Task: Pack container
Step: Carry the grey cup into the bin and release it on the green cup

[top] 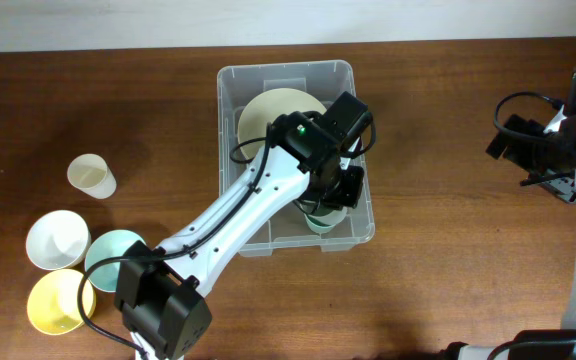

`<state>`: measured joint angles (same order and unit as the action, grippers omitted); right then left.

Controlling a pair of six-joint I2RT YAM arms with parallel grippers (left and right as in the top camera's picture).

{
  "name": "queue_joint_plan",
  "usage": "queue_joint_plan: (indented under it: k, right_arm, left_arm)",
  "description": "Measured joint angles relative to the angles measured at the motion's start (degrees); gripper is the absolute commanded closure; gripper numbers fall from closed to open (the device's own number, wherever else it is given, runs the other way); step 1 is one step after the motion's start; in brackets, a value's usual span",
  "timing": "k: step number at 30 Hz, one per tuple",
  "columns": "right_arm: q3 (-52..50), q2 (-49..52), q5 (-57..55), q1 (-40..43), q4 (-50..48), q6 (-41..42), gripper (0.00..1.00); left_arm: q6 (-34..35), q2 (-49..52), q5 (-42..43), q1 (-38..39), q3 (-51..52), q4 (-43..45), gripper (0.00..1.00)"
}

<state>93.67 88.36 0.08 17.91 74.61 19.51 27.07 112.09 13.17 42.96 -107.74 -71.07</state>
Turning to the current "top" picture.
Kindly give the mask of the white small bowl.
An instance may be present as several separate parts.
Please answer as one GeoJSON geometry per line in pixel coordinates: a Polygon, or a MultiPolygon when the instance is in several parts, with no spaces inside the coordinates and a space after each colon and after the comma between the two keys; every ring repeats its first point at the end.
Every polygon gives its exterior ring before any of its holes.
{"type": "Polygon", "coordinates": [[[56,210],[39,218],[26,237],[26,253],[38,268],[48,271],[80,264],[92,243],[85,220],[70,210],[56,210]]]}

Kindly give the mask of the cream plastic cup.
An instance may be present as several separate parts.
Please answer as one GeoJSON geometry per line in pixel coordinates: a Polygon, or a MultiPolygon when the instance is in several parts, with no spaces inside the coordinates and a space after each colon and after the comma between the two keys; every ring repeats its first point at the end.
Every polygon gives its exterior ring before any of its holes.
{"type": "Polygon", "coordinates": [[[117,181],[106,161],[97,154],[82,154],[69,164],[67,179],[76,189],[106,199],[117,190],[117,181]]]}

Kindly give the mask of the yellow small bowl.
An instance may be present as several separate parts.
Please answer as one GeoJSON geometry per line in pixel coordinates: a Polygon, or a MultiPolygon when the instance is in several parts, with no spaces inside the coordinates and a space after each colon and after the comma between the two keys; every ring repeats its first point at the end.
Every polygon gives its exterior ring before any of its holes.
{"type": "Polygon", "coordinates": [[[32,288],[27,300],[27,317],[40,333],[64,335],[84,325],[77,294],[83,274],[61,269],[44,275],[32,288]]]}

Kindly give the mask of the beige shallow bowl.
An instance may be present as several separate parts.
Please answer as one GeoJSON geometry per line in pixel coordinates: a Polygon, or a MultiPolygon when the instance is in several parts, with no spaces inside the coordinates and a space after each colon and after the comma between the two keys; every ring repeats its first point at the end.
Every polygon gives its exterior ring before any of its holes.
{"type": "Polygon", "coordinates": [[[237,139],[241,148],[235,151],[233,158],[237,160],[238,153],[241,153],[243,161],[253,159],[263,142],[247,145],[244,142],[265,137],[267,123],[273,123],[280,115],[289,115],[295,111],[323,114],[326,108],[312,95],[291,88],[272,89],[253,98],[240,116],[237,139]]]}

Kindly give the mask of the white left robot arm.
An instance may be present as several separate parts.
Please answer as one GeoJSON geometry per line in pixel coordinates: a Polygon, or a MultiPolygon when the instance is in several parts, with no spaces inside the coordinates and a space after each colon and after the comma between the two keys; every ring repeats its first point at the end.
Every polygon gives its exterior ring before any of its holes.
{"type": "Polygon", "coordinates": [[[267,125],[252,164],[192,224],[150,249],[120,258],[115,306],[140,359],[180,359],[209,327],[206,296],[239,249],[286,205],[357,204],[364,171],[343,169],[350,147],[372,129],[367,110],[293,112],[267,125]]]}

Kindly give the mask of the mint green plastic cup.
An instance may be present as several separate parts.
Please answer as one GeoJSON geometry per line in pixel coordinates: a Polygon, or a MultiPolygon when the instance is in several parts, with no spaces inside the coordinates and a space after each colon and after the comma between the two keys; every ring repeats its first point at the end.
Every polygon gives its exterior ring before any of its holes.
{"type": "Polygon", "coordinates": [[[346,217],[348,209],[319,208],[314,214],[305,214],[306,224],[317,234],[326,234],[339,225],[346,217]]]}

